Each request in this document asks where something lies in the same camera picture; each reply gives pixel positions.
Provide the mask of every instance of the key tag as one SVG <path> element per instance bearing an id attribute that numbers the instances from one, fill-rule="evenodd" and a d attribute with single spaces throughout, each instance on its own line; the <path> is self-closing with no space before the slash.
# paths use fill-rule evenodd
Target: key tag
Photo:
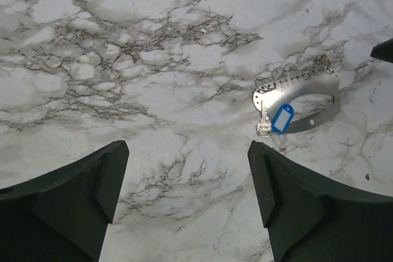
<path id="1" fill-rule="evenodd" d="M 290 104 L 283 104 L 271 123 L 271 130 L 276 134 L 284 134 L 294 115 L 294 108 Z"/>

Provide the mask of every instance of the curved metal plate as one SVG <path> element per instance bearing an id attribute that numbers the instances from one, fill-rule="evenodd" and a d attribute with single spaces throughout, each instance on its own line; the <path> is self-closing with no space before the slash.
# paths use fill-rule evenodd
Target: curved metal plate
<path id="1" fill-rule="evenodd" d="M 333 97 L 333 105 L 330 108 L 292 122 L 286 133 L 297 133 L 313 129 L 331 120 L 341 109 L 341 99 L 338 94 L 340 80 L 334 70 L 331 74 L 322 72 L 314 77 L 300 78 L 290 76 L 286 82 L 277 80 L 272 83 L 276 84 L 274 90 L 262 93 L 257 89 L 253 96 L 255 107 L 260 110 L 261 101 L 263 101 L 271 119 L 276 116 L 283 104 L 289 104 L 303 95 L 322 93 Z"/>

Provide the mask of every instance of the metal key ring holder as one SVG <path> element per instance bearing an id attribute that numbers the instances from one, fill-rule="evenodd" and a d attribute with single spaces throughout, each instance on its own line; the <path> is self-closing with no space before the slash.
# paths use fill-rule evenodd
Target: metal key ring holder
<path id="1" fill-rule="evenodd" d="M 296 73 L 296 75 L 291 75 L 291 76 L 290 76 L 290 79 L 293 80 L 294 78 L 299 78 L 299 77 L 300 77 L 300 68 L 299 68 L 299 66 L 298 66 L 297 63 L 289 63 L 289 64 L 286 64 L 286 65 L 284 66 L 285 69 L 286 69 L 287 66 L 289 66 L 290 64 L 293 64 L 293 65 L 297 68 L 297 73 Z"/>
<path id="2" fill-rule="evenodd" d="M 286 68 L 284 68 L 284 67 L 278 67 L 277 69 L 275 69 L 273 71 L 273 73 L 275 71 L 277 71 L 278 69 L 283 69 L 284 71 L 287 72 L 287 76 L 285 77 L 285 80 L 282 80 L 280 78 L 274 79 L 273 74 L 272 74 L 272 79 L 273 79 L 274 82 L 271 79 L 269 79 L 269 78 L 258 77 L 255 80 L 255 86 L 257 87 L 257 89 L 259 89 L 262 93 L 266 93 L 266 92 L 269 92 L 269 91 L 272 91 L 272 90 L 276 89 L 277 84 L 276 84 L 275 81 L 278 81 L 280 84 L 282 84 L 284 82 L 287 82 L 288 78 L 289 78 L 289 71 Z"/>

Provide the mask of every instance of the white marble surface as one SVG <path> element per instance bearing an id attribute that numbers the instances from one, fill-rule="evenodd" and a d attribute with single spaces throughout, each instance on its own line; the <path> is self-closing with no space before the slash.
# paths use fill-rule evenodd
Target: white marble surface
<path id="1" fill-rule="evenodd" d="M 100 261 L 272 261 L 246 155 L 254 79 L 326 52 L 340 114 L 265 142 L 393 196 L 393 66 L 369 57 L 392 37 L 393 0 L 0 0 L 0 187 L 125 139 Z"/>

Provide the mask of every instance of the metal key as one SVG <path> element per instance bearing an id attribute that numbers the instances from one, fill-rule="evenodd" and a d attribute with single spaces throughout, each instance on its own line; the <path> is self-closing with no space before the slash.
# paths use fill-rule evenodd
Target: metal key
<path id="1" fill-rule="evenodd" d="M 260 122 L 257 124 L 257 134 L 259 137 L 271 137 L 272 131 L 271 131 L 271 121 L 268 116 L 266 106 L 261 101 L 261 119 Z"/>

